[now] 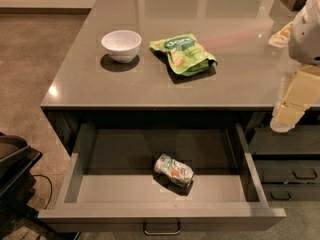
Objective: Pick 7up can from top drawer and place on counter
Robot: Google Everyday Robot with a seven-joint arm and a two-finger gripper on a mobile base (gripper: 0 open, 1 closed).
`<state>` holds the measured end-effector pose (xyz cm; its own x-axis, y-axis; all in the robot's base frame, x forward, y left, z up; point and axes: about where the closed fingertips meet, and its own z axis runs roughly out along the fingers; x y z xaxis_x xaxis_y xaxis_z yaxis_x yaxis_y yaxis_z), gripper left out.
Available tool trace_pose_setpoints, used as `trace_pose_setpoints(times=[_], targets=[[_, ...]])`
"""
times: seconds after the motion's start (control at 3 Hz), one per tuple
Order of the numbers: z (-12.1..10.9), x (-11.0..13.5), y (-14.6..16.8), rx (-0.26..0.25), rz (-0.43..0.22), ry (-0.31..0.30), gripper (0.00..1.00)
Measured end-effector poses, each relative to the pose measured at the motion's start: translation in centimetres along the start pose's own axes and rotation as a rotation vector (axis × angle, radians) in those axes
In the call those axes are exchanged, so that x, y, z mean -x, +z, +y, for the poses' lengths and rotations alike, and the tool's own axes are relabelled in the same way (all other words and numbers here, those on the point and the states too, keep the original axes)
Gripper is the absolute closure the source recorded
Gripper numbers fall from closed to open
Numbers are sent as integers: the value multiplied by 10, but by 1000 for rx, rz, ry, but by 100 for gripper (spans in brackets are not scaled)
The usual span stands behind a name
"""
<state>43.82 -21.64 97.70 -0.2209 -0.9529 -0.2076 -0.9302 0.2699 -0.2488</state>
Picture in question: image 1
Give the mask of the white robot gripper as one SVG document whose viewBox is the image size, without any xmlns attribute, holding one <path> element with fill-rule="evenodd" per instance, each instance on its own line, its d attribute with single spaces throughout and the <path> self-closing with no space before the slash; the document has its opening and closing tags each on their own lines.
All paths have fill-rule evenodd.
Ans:
<svg viewBox="0 0 320 240">
<path fill-rule="evenodd" d="M 302 63 L 275 106 L 270 128 L 278 133 L 293 129 L 305 112 L 320 98 L 320 0 L 306 0 L 304 7 L 281 30 L 272 35 L 268 44 L 285 48 L 289 56 Z"/>
</svg>

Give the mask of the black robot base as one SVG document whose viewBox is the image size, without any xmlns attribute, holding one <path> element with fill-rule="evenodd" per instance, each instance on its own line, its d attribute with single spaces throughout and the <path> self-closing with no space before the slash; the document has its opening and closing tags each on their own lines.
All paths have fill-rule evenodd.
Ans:
<svg viewBox="0 0 320 240">
<path fill-rule="evenodd" d="M 34 218 L 37 211 L 27 205 L 32 197 L 34 179 L 31 168 L 42 158 L 25 139 L 14 135 L 0 135 L 0 223 L 13 213 Z"/>
</svg>

